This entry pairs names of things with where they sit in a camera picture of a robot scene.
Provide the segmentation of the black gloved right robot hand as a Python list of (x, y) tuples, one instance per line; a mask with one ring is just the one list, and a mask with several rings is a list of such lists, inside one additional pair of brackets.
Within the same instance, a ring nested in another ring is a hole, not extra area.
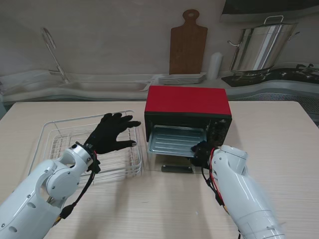
[(201, 141), (200, 143), (198, 143), (197, 145), (191, 148), (192, 152), (197, 152), (201, 150), (201, 151), (209, 152), (209, 153), (212, 151), (212, 149), (213, 149), (213, 146), (207, 141)]

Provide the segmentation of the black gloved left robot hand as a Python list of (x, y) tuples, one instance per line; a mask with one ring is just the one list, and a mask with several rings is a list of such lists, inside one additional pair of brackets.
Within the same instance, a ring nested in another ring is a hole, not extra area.
[(117, 141), (120, 133), (127, 129), (138, 127), (140, 121), (133, 121), (133, 116), (123, 116), (121, 113), (107, 113), (90, 134), (84, 146), (97, 154), (106, 154), (136, 145), (134, 140)]

